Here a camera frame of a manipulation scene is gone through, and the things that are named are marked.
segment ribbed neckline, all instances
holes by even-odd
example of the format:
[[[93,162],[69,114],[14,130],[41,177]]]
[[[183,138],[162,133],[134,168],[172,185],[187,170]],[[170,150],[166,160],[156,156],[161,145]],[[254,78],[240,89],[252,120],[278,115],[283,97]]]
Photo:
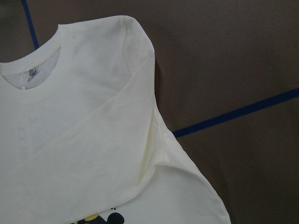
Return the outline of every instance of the ribbed neckline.
[[[0,90],[11,100],[23,103],[39,101],[51,94],[61,83],[65,76],[71,60],[71,37],[70,24],[58,24],[55,34],[40,48],[29,55],[8,63],[0,63]],[[31,68],[37,67],[48,60],[58,49],[60,54],[55,68],[47,79],[38,86],[22,90],[11,85],[2,74],[22,73]]]

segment white t-shirt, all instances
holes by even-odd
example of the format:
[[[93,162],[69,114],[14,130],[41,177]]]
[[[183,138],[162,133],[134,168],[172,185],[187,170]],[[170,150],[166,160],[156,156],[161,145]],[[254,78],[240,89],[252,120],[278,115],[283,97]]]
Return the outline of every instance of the white t-shirt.
[[[0,63],[3,223],[230,223],[158,111],[154,65],[124,15],[60,24]]]

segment brown floor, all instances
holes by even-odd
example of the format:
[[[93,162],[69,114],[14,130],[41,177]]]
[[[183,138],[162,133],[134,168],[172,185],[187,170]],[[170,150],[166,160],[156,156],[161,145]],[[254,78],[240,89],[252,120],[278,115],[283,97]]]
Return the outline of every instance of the brown floor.
[[[58,24],[125,14],[156,53],[175,131],[299,88],[299,1],[28,0],[42,45]],[[0,2],[0,61],[34,50],[21,1]],[[299,223],[299,99],[178,138],[233,224]]]

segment black and yellow print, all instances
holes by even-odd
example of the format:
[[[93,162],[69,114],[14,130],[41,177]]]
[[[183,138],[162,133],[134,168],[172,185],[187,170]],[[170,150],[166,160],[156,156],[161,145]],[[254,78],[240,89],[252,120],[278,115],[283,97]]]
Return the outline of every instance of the black and yellow print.
[[[120,213],[114,212],[109,215],[105,221],[100,215],[95,214],[84,219],[81,219],[73,224],[124,224],[125,219]]]

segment blue line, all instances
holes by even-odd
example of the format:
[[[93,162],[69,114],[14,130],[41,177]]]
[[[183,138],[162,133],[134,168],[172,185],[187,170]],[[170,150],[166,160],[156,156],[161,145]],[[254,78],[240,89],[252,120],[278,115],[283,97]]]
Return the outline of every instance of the blue line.
[[[34,47],[35,47],[35,49],[38,49],[39,45],[38,45],[36,33],[34,31],[33,22],[32,22],[32,19],[31,19],[31,15],[30,15],[28,4],[27,4],[26,0],[22,0],[22,4],[23,4],[23,8],[25,10],[27,23],[28,23],[28,26],[29,26],[29,29],[30,29],[30,33],[31,33],[31,37],[32,37]]]
[[[192,126],[174,131],[173,135],[176,138],[179,138],[179,137],[182,137],[182,136],[192,134],[194,132],[206,129],[208,127],[212,127],[212,126],[224,123],[226,121],[233,120],[233,119],[239,118],[241,116],[244,116],[244,115],[259,111],[259,110],[262,110],[264,108],[283,103],[285,101],[288,101],[288,100],[291,100],[291,99],[294,99],[294,98],[297,98],[297,97],[299,97],[299,88],[295,89],[295,90],[292,90],[292,91],[289,91],[289,92],[285,92],[283,94],[280,94],[280,95],[277,95],[277,96],[274,96],[274,97],[271,97],[269,99],[259,101],[257,103],[254,103],[254,104],[251,104],[249,106],[237,109],[235,111],[225,113],[223,115],[220,115],[218,117],[200,122],[198,124],[195,124],[195,125],[192,125]]]

